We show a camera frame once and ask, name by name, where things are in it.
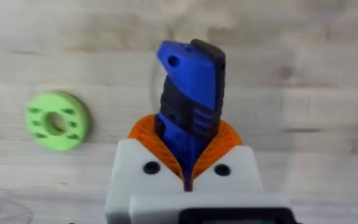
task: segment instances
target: green washer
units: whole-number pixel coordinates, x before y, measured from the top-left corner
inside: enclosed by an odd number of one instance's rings
[[[26,111],[27,127],[34,138],[55,151],[67,151],[80,145],[88,133],[88,118],[83,104],[62,91],[35,97]]]

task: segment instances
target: black screw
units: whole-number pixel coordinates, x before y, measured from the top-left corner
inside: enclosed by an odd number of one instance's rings
[[[215,166],[215,173],[222,177],[230,175],[230,168],[227,165],[219,164]]]
[[[160,164],[154,161],[150,161],[143,166],[143,171],[149,175],[158,173],[160,169],[161,169]]]

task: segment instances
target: white mount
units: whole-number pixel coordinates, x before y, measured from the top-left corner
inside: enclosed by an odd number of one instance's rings
[[[156,174],[143,167],[158,162]],[[214,168],[227,165],[231,173],[220,176]],[[118,143],[104,212],[108,224],[178,223],[186,208],[289,208],[287,199],[264,193],[254,153],[236,146],[193,181],[185,192],[183,182],[136,139]]]

